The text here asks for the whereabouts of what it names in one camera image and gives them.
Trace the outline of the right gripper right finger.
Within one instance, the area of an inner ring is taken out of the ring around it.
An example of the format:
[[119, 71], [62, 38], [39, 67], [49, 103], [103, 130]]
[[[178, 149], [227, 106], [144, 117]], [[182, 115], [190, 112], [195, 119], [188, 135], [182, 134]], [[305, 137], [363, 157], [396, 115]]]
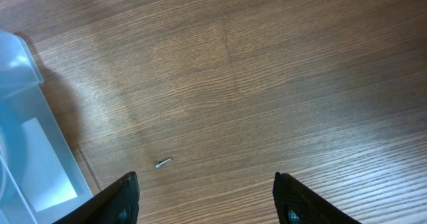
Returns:
[[273, 198], [285, 224], [360, 224], [288, 173], [276, 172]]

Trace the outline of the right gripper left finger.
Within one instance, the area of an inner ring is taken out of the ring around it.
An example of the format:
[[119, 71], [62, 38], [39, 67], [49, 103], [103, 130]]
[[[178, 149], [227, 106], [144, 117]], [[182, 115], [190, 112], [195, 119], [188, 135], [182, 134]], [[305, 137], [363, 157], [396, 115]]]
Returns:
[[136, 224], [139, 184], [130, 171], [54, 224]]

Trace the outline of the cream white bowl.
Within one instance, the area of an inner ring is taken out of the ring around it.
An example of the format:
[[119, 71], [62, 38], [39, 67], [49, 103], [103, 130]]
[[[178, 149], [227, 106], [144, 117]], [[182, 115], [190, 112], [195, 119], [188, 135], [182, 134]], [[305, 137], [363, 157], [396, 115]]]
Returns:
[[3, 131], [1, 131], [1, 199], [5, 195], [7, 188], [7, 167], [8, 167], [8, 153], [6, 138]]

